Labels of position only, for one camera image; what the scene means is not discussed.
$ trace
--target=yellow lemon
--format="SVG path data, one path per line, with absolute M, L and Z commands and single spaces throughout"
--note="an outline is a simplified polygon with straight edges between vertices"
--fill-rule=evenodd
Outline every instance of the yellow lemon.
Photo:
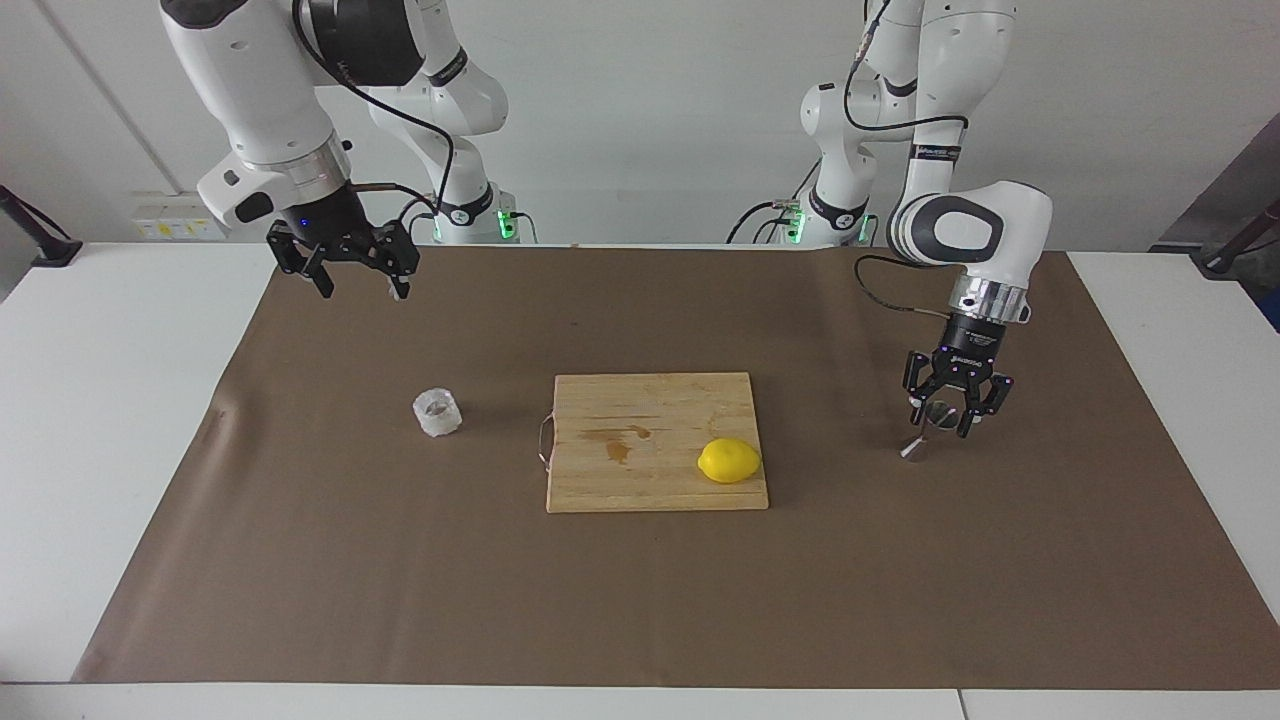
M 730 486 L 750 478 L 760 469 L 760 454 L 740 439 L 717 438 L 703 448 L 698 469 L 709 479 Z

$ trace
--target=white wall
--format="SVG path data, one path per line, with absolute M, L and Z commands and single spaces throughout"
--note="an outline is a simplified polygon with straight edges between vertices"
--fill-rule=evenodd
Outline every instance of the white wall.
M 721 242 L 817 156 L 800 99 L 842 79 L 861 24 L 854 0 L 451 8 L 512 101 L 507 128 L 477 143 L 544 242 Z M 1275 0 L 1027 0 L 1019 14 L 956 188 L 1005 177 L 1044 188 L 1057 202 L 1055 247 L 1146 249 L 1280 110 Z M 156 0 L 0 3 L 0 178 L 90 240 L 127 240 L 131 192 L 166 182 L 58 26 L 179 190 L 227 152 L 225 137 L 186 82 Z M 425 184 L 357 100 L 337 88 L 321 97 L 357 145 L 358 179 Z M 896 197 L 904 151 L 877 150 L 873 211 Z M 399 204 L 383 199 L 371 215 Z

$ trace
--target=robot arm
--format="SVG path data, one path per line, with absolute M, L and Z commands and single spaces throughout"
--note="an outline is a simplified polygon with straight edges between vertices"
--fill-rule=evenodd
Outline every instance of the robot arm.
M 426 60 L 417 74 L 399 87 L 378 88 L 372 95 L 388 105 L 422 118 L 453 136 L 449 146 L 439 135 L 371 106 L 374 122 L 397 137 L 422 161 L 433 187 L 449 182 L 435 219 L 436 240 L 453 243 L 520 242 L 512 214 L 516 200 L 485 174 L 475 145 L 462 137 L 488 135 L 507 122 L 507 94 L 467 56 L 449 19 L 445 0 L 424 0 L 421 6 Z
M 502 88 L 470 65 L 443 1 L 425 8 L 419 3 L 160 0 L 169 40 L 232 145 L 232 152 L 200 181 L 201 197 L 229 227 L 280 213 L 283 219 L 268 234 L 280 269 L 312 281 L 325 297 L 333 283 L 323 264 L 353 261 L 387 274 L 403 299 L 419 252 L 399 222 L 380 228 L 369 223 L 351 183 L 348 146 L 339 142 L 316 100 L 316 85 L 333 81 L 308 58 L 303 38 L 344 82 L 415 90 L 421 82 L 435 88 L 425 109 L 421 104 L 411 109 L 456 132 L 492 132 L 506 119 Z M 398 135 L 408 137 L 398 120 Z M 448 151 L 438 147 L 447 149 L 448 141 L 434 135 L 428 140 L 426 133 L 412 137 L 415 147 L 429 149 L 420 156 L 439 184 L 451 163 Z M 453 163 L 458 183 L 451 181 L 445 202 L 474 193 L 465 201 L 472 202 L 490 184 L 475 149 L 458 145 Z
M 886 0 L 868 22 L 874 41 L 863 49 L 864 67 L 878 74 L 851 79 L 847 117 L 841 106 L 846 100 L 832 86 L 812 90 L 804 109 L 805 129 L 823 150 L 823 173 L 801 208 L 805 242 L 844 243 L 852 237 L 874 165 L 869 173 L 854 172 L 859 165 L 850 161 L 849 149 L 858 149 L 854 158 L 865 167 L 864 142 L 913 140 L 902 197 L 888 223 L 891 247 L 913 263 L 964 265 L 965 273 L 952 292 L 937 350 L 909 356 L 904 387 L 916 424 L 933 393 L 960 389 L 961 437 L 998 411 L 1012 387 L 1011 378 L 995 372 L 996 356 L 1006 324 L 1030 316 L 1027 288 L 1052 218 L 1050 197 L 1027 184 L 1002 181 L 951 192 L 964 118 L 1000 78 L 1014 15 L 1012 0 Z M 823 174 L 831 177 L 824 181 Z M 832 224 L 820 222 L 829 215 L 823 206 L 851 210 Z M 932 374 L 922 378 L 925 368 Z

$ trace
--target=cutting board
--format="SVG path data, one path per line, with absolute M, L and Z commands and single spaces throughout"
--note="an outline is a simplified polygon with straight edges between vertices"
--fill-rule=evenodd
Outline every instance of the cutting board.
M 708 442 L 756 450 L 746 373 L 558 375 L 548 512 L 765 510 L 764 468 L 732 486 L 707 479 Z

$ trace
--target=table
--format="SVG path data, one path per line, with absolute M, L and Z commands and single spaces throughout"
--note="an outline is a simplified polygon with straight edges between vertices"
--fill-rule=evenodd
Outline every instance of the table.
M 1280 337 L 1185 258 L 1073 255 L 1184 460 L 1280 618 Z M 96 245 L 0 305 L 0 680 L 79 659 L 273 272 L 261 245 Z M 129 398 L 129 406 L 119 406 Z M 1280 693 L 584 691 L 166 685 L 0 688 L 0 716 L 1176 717 L 1280 715 Z

